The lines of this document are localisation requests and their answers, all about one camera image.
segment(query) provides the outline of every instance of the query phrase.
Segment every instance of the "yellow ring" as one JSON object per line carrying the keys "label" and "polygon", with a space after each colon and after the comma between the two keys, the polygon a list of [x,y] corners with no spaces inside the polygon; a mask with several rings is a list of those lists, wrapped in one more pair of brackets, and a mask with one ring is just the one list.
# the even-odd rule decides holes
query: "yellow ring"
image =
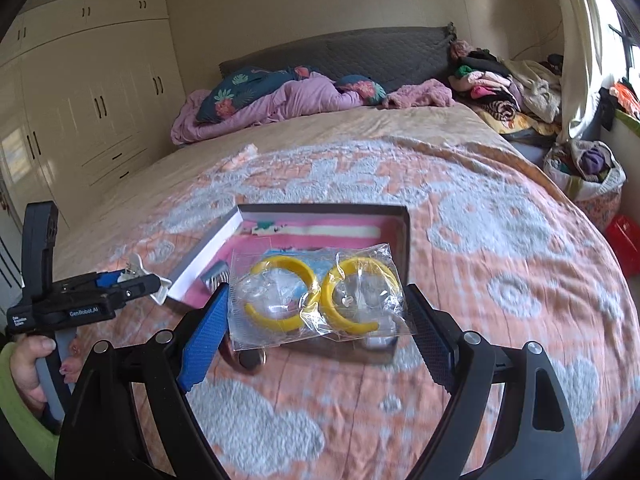
{"label": "yellow ring", "polygon": [[[305,312],[312,312],[320,300],[320,288],[318,285],[318,279],[305,262],[292,256],[270,256],[265,258],[261,262],[255,264],[251,269],[251,274],[260,274],[268,269],[285,269],[289,272],[296,274],[306,285],[309,291],[309,297],[306,299],[306,305],[302,310]],[[291,332],[292,330],[298,330],[305,325],[305,322],[300,317],[300,313],[297,312],[293,316],[283,319],[273,319],[271,317],[263,316],[251,303],[247,303],[244,306],[244,311],[252,319],[255,324],[263,326],[272,332]]]}
{"label": "yellow ring", "polygon": [[364,258],[356,256],[340,262],[340,269],[335,266],[331,269],[322,281],[320,311],[326,316],[329,324],[333,328],[344,330],[353,335],[363,335],[369,332],[375,332],[379,324],[375,321],[368,323],[356,323],[341,316],[336,310],[334,303],[334,289],[338,282],[341,282],[345,276],[356,274],[360,270],[370,272],[382,276],[387,283],[390,284],[395,294],[400,293],[400,285],[391,270],[374,258]]}

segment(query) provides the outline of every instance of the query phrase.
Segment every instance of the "white clip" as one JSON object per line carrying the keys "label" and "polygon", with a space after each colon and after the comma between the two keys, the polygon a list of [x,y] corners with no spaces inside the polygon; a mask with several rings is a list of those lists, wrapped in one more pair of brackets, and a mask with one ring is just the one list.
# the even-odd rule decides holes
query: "white clip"
{"label": "white clip", "polygon": [[[139,278],[140,276],[148,276],[149,274],[153,274],[153,272],[149,272],[142,266],[142,258],[138,253],[133,253],[129,256],[129,261],[127,262],[126,268],[122,271],[121,275],[118,276],[118,283],[126,282],[127,280],[132,280],[133,278]],[[160,289],[157,292],[151,294],[151,298],[158,304],[162,305],[164,300],[166,300],[166,295],[169,292],[169,287],[171,286],[171,281],[163,278],[162,276],[158,276],[160,278]]]}

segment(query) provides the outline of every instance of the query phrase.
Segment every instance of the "headboard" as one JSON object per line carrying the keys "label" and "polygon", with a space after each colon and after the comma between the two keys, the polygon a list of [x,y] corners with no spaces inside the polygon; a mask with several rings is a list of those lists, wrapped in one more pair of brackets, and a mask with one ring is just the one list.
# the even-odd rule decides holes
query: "headboard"
{"label": "headboard", "polygon": [[281,70],[311,65],[337,80],[349,74],[367,76],[393,92],[404,84],[450,73],[449,44],[456,39],[453,23],[446,27],[362,28],[323,34],[259,50],[220,63],[222,77],[245,66]]}

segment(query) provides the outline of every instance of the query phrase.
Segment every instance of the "wardrobe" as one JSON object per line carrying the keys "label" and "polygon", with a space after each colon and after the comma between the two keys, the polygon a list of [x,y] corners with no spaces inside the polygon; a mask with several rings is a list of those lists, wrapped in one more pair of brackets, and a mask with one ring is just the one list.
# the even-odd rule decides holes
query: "wardrobe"
{"label": "wardrobe", "polygon": [[59,229],[174,149],[184,103],[165,0],[57,0],[0,43],[0,169],[23,219],[55,200]]}

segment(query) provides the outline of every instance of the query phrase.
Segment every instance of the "fingernail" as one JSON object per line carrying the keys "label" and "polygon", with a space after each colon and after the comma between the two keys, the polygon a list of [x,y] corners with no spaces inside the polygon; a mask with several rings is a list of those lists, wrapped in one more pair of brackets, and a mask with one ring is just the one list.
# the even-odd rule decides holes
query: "fingernail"
{"label": "fingernail", "polygon": [[53,339],[45,339],[42,341],[42,348],[48,350],[49,352],[53,352],[56,349],[56,342]]}

